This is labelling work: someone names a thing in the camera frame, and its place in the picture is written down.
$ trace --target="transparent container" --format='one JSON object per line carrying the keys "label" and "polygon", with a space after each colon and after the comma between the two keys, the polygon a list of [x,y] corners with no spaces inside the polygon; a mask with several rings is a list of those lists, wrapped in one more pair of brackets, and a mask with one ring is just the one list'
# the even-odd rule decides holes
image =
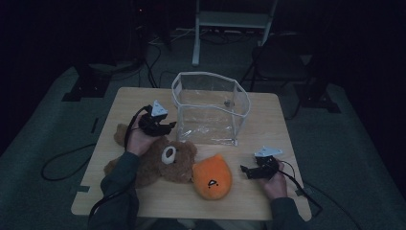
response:
{"label": "transparent container", "polygon": [[178,141],[237,146],[251,102],[236,80],[207,72],[182,72],[171,88]]}

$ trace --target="tabletop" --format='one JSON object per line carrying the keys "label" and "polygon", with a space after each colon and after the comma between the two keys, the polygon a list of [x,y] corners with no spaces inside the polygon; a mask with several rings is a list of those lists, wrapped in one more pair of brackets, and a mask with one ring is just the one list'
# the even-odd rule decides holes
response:
{"label": "tabletop", "polygon": [[[282,115],[278,96],[269,93],[248,93],[251,111],[245,126],[238,134],[237,146],[199,145],[195,161],[199,162],[217,153],[222,154],[230,167],[233,185],[230,193],[220,200],[205,200],[194,190],[192,183],[177,184],[161,178],[152,185],[137,190],[140,200],[138,217],[176,219],[251,219],[272,218],[269,202],[258,181],[247,179],[240,165],[255,168],[254,152],[263,146],[281,149],[277,157],[291,164],[297,181],[303,185],[296,157]],[[162,124],[176,121],[177,110],[171,99],[171,89],[123,87],[119,89],[101,131],[81,186],[87,192],[77,192],[72,205],[75,215],[88,215],[93,205],[102,198],[100,183],[103,168],[112,159],[123,154],[124,148],[115,143],[113,135],[117,124],[128,124],[132,116],[143,106],[157,100],[169,114]],[[176,130],[168,135],[176,140]],[[284,171],[293,174],[290,167]],[[294,199],[304,220],[311,219],[308,201],[297,196],[296,186],[287,179],[288,196]]]}

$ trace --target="table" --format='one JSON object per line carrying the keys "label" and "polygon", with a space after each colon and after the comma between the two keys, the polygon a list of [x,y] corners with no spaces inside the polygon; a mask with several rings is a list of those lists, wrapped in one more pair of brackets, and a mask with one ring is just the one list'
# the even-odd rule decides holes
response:
{"label": "table", "polygon": [[271,30],[275,9],[279,0],[271,2],[269,13],[247,13],[226,11],[201,11],[200,0],[196,0],[195,35],[192,65],[199,65],[200,60],[200,26],[255,28],[262,29],[263,36],[260,45],[265,43]]}
{"label": "table", "polygon": [[[283,150],[278,157],[289,162],[296,172],[296,178],[303,184],[295,154],[282,115],[279,99],[274,94],[248,93],[251,100],[251,112],[245,127],[238,135],[238,146],[196,145],[195,161],[201,161],[216,153],[221,153],[233,175],[230,193],[220,200],[201,198],[190,184],[176,184],[161,178],[156,183],[137,191],[140,199],[139,217],[174,219],[251,219],[269,220],[271,213],[259,184],[246,178],[240,165],[255,168],[253,153],[262,146]],[[123,154],[124,149],[113,140],[117,124],[128,124],[132,116],[142,106],[152,104],[154,100],[169,111],[162,124],[176,121],[176,107],[171,101],[171,89],[121,88],[111,106],[98,144],[95,147],[81,186],[88,192],[77,192],[72,205],[75,215],[88,215],[92,206],[102,198],[100,183],[104,177],[103,167],[108,161]],[[176,130],[168,136],[175,140]],[[311,212],[306,198],[296,196],[295,185],[287,181],[288,195],[298,206],[303,219],[309,220]]]}

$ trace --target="gray carpet floor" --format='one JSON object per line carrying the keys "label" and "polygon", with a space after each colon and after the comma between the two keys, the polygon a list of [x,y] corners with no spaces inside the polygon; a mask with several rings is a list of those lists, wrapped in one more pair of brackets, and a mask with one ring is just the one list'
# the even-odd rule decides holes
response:
{"label": "gray carpet floor", "polygon": [[[221,41],[215,36],[207,38]],[[163,88],[170,88],[176,74],[185,71],[207,71],[239,80],[258,40],[248,36],[223,45],[202,42],[198,67],[192,67],[192,36],[173,40],[171,52],[157,40],[148,49],[148,62],[159,56],[152,71]],[[110,66],[95,67],[112,70]],[[150,85],[147,69],[143,67],[140,72],[115,74],[103,98],[62,102],[77,78],[71,68],[55,80],[30,121],[0,158],[0,229],[86,229],[86,217],[77,217],[70,211],[85,169],[65,180],[50,182],[41,178],[41,167],[59,153],[97,142],[120,87]],[[256,90],[277,93],[283,113],[293,112],[297,97],[292,84],[279,89],[274,84],[263,83]],[[305,186],[324,207],[317,218],[308,222],[310,229],[357,229],[349,216],[324,194],[343,207],[362,229],[406,229],[406,202],[382,164],[345,90],[331,84],[327,92],[341,113],[301,108],[294,120],[286,121],[302,177],[308,183]],[[99,122],[94,128],[95,119]],[[55,161],[46,173],[59,177],[72,172],[92,151],[87,148],[67,155]]]}

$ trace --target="human arm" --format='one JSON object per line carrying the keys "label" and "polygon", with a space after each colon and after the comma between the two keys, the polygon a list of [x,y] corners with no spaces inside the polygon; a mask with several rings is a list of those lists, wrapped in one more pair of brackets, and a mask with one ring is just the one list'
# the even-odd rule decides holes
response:
{"label": "human arm", "polygon": [[135,177],[140,164],[140,156],[147,152],[150,145],[159,137],[150,137],[138,129],[139,117],[135,120],[128,136],[126,151],[120,157],[114,170],[101,182],[103,198],[121,191],[118,195],[103,203],[89,219],[88,229],[134,229],[138,213],[139,200],[134,189]]}
{"label": "human arm", "polygon": [[[283,171],[282,162],[279,162],[279,170]],[[259,184],[270,201],[273,230],[308,229],[295,201],[287,196],[286,179],[282,173],[277,172],[271,179],[260,179]]]}

